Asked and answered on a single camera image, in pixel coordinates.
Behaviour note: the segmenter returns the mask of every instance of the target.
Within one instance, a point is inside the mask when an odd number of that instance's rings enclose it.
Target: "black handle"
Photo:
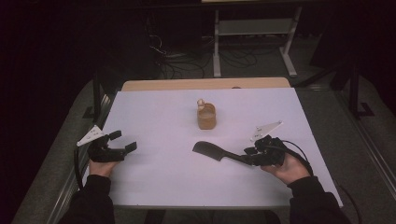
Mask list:
[[[229,151],[226,151],[226,150],[223,150],[223,156],[224,157],[228,157],[230,159],[233,159],[235,161],[240,161],[240,162],[245,163],[247,165],[251,165],[251,162],[247,161],[244,157],[236,155],[236,154],[233,154],[232,152],[229,152]]]

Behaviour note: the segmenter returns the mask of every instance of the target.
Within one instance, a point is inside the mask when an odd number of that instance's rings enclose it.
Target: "black spatula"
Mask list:
[[[218,147],[208,142],[197,142],[192,151],[206,155],[212,159],[215,159],[216,161],[221,161],[223,157],[228,157],[230,159],[252,165],[251,161],[247,160],[246,156],[238,156],[236,154],[233,154],[232,152],[226,151],[221,147]]]

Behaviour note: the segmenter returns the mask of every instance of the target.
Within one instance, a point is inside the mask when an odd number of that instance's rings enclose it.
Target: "black cable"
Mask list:
[[[179,71],[175,71],[174,74],[171,76],[171,79],[182,79],[183,78],[183,74],[181,74],[181,72]]]
[[[204,65],[200,65],[198,63],[192,63],[194,61],[197,61],[197,59],[194,59],[193,57],[192,57],[192,59],[188,59],[187,61],[175,61],[175,62],[172,62],[170,60],[166,60],[165,64],[167,64],[168,66],[171,66],[173,69],[176,68],[176,69],[179,69],[179,70],[182,70],[182,71],[190,72],[190,71],[201,70],[202,71],[202,78],[204,78],[205,77],[205,67],[209,64],[209,62],[211,61],[211,58],[212,57],[207,57],[207,60],[205,61]],[[192,66],[194,66],[194,68],[184,68],[184,67],[177,66],[175,64],[192,65]]]
[[[242,53],[242,54],[243,54],[242,56],[239,56],[239,55],[237,55],[236,53],[233,53],[232,50],[228,50],[228,52],[229,52],[230,54],[232,54],[233,57],[235,57],[235,59],[243,59],[243,58],[246,58],[247,56],[252,56],[252,57],[254,57],[254,55],[252,54],[253,50],[254,50],[254,49],[251,49],[249,52],[244,52],[244,51],[242,51],[241,49],[239,49],[239,50],[234,50],[234,51],[236,51],[236,52]]]
[[[169,63],[192,63],[195,62],[196,59],[186,59],[186,61],[173,61],[173,60],[180,60],[179,58],[167,58],[166,61],[168,61]]]
[[[160,66],[160,69],[161,69],[161,73],[163,74],[163,79],[168,79],[168,75],[167,75],[167,71],[166,71],[166,66],[164,66],[164,70],[165,70],[165,71],[163,71],[163,67],[162,67],[162,66]]]
[[[361,219],[361,210],[359,209],[358,205],[356,204],[355,200],[352,198],[352,196],[349,194],[349,192],[347,191],[346,188],[344,188],[342,185],[340,185],[338,183],[338,181],[334,180],[334,182],[337,184],[338,187],[340,187],[340,189],[346,194],[346,196],[348,197],[348,199],[352,202],[353,207],[355,208],[356,211],[356,215],[358,216],[358,223],[361,224],[362,223],[362,219]]]
[[[229,48],[232,47],[232,46],[230,46],[230,41],[229,41],[229,40],[228,40],[228,41],[225,41],[225,44],[226,44],[227,47],[229,47]],[[239,41],[239,45],[242,46],[242,47],[244,47],[244,44],[242,43],[242,41]],[[238,50],[238,51],[244,53],[245,55],[244,55],[244,56],[235,56],[235,55],[233,54],[233,56],[234,56],[236,59],[241,59],[241,58],[247,57],[248,55],[252,55],[251,53],[253,52],[254,49],[255,49],[255,48],[251,48],[251,49],[249,50],[248,53],[245,53],[244,51],[242,51],[242,50],[240,49],[240,50]]]
[[[169,63],[192,63],[192,62],[198,61],[198,60],[201,59],[201,58],[202,58],[202,57],[197,57],[197,58],[191,57],[191,59],[188,59],[187,61],[175,61],[175,62],[171,61],[171,60],[174,60],[174,59],[167,59],[167,61],[168,61]],[[208,59],[206,60],[206,62],[204,63],[204,65],[202,65],[202,67],[206,67],[206,66],[209,64],[210,59],[211,59],[211,57],[208,57]]]
[[[269,51],[267,51],[267,52],[264,52],[264,53],[255,53],[256,50],[261,49],[261,48],[263,47],[263,43],[257,44],[257,45],[255,45],[255,46],[249,46],[249,45],[244,45],[243,42],[242,42],[240,39],[238,39],[238,40],[239,40],[239,41],[238,41],[238,42],[239,42],[239,45],[240,45],[241,47],[249,47],[249,48],[251,48],[251,50],[248,51],[248,52],[244,52],[244,51],[242,51],[242,50],[239,50],[239,51],[241,51],[242,53],[244,53],[246,56],[248,56],[248,55],[254,56],[254,55],[266,55],[266,54],[270,54],[270,53],[272,53],[272,52],[278,50],[279,47],[282,47],[282,46],[284,46],[284,45],[287,43],[287,41],[283,41],[281,44],[276,44],[275,47],[272,47],[272,48],[269,49]],[[230,41],[225,41],[225,43],[226,43],[226,45],[227,45],[228,47],[231,48],[231,46],[230,46]]]
[[[168,73],[173,72],[173,74],[169,77],[169,79],[172,79],[173,75],[175,74],[175,69],[172,66],[168,65],[167,63],[163,63],[163,68],[164,68],[163,77],[165,79],[168,79]]]
[[[179,73],[179,74],[180,74],[180,78],[183,78],[182,74],[181,74],[179,71],[176,71],[176,70],[175,70],[175,67],[174,67],[174,66],[172,66],[172,65],[169,64],[169,63],[163,63],[163,64],[165,65],[165,68],[166,68],[166,66],[169,66],[169,67],[172,69],[172,76],[170,76],[170,79],[173,79],[173,78],[175,77],[175,74],[176,74],[176,73]]]
[[[210,41],[208,43],[206,43],[203,46],[201,46],[201,49],[206,49],[206,48],[210,47],[211,45],[213,45],[214,41],[215,41],[214,38],[211,37],[211,39],[210,39]],[[191,58],[191,59],[188,60],[188,62],[193,62],[193,61],[196,61],[197,59],[199,59],[201,57],[201,54],[196,53],[194,51],[172,54],[171,53],[172,50],[169,49],[167,52],[168,53],[165,55],[166,60],[176,60],[176,59],[179,59],[179,58],[185,58],[186,57],[186,58]]]
[[[79,162],[79,159],[78,159],[78,147],[76,146],[76,148],[74,150],[74,168],[75,168],[75,175],[76,175],[78,188],[80,190],[82,190],[84,188],[84,186],[82,185],[81,172],[79,170],[78,162]]]
[[[251,53],[245,53],[244,51],[242,51],[242,50],[238,50],[239,52],[242,52],[243,54],[245,54],[245,55],[243,55],[243,56],[239,56],[239,55],[237,55],[236,54],[236,52],[232,52],[231,50],[228,50],[228,52],[231,54],[231,55],[233,55],[233,57],[235,58],[235,59],[238,59],[238,60],[245,60],[246,61],[246,64],[248,64],[249,66],[251,66],[251,65],[254,65],[254,64],[257,64],[257,57],[255,56],[255,55],[252,55]],[[248,57],[251,57],[251,58],[253,58],[253,62],[251,63],[250,62],[250,60],[248,59]]]
[[[230,65],[230,66],[232,66],[232,67],[236,67],[236,68],[247,68],[247,67],[250,67],[250,66],[252,66],[252,65],[255,64],[255,63],[250,63],[250,64],[240,63],[240,62],[238,62],[238,61],[236,61],[236,60],[230,59],[229,57],[225,56],[223,53],[220,53],[220,52],[219,52],[219,55],[221,56],[221,59],[222,59],[224,62],[226,62],[228,65]],[[232,64],[232,63],[230,63],[230,62],[241,64],[241,66]]]
[[[300,149],[300,151],[303,153],[303,155],[304,155],[304,157],[305,157],[305,160],[308,161],[308,158],[305,156],[305,153],[303,152],[303,150],[302,150],[300,147],[298,147],[297,145],[295,145],[294,143],[292,143],[292,142],[290,142],[290,141],[286,141],[286,140],[281,140],[281,141],[282,141],[282,142],[289,143],[289,144],[292,144],[292,145],[294,145],[295,147],[297,147],[298,149]]]

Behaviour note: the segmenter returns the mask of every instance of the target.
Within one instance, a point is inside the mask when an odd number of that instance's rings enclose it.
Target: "metal stand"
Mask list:
[[[360,119],[364,116],[373,116],[374,113],[366,103],[361,103],[363,111],[359,111],[359,71],[356,65],[353,64],[353,71],[350,75],[350,89],[349,89],[349,110],[355,119]]]
[[[283,62],[286,65],[286,68],[288,69],[289,76],[290,77],[296,77],[297,72],[294,69],[293,63],[291,62],[291,59],[289,57],[289,49],[291,46],[291,42],[293,41],[294,34],[296,32],[298,20],[300,19],[301,11],[303,10],[302,7],[297,7],[296,13],[294,14],[293,22],[290,26],[289,33],[288,33],[288,41],[286,42],[284,47],[280,47],[280,54],[282,55]]]
[[[215,16],[215,52],[213,53],[213,77],[221,77],[219,58],[219,11]]]
[[[302,7],[297,7],[292,19],[266,19],[251,21],[219,21],[219,11],[215,16],[215,49],[213,53],[213,76],[221,77],[219,61],[219,36],[220,35],[269,35],[287,34],[288,40],[284,47],[279,48],[283,62],[291,77],[296,77],[297,72],[289,56],[289,49],[300,19]]]
[[[100,87],[100,81],[97,73],[93,76],[92,79],[92,85],[93,85],[93,112],[92,112],[92,106],[88,107],[85,110],[85,113],[83,115],[84,119],[93,119],[93,123],[95,123],[100,116],[101,113],[101,87]]]

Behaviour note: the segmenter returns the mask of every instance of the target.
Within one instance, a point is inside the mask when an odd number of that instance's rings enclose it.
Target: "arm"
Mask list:
[[[59,223],[114,223],[113,202],[110,192],[111,171],[118,162],[94,162],[90,160],[90,175],[84,189],[73,195],[69,210]]]
[[[290,223],[350,223],[340,210],[337,200],[325,192],[316,176],[310,176],[305,167],[287,154],[282,166],[263,166],[262,169],[285,183],[291,189]]]

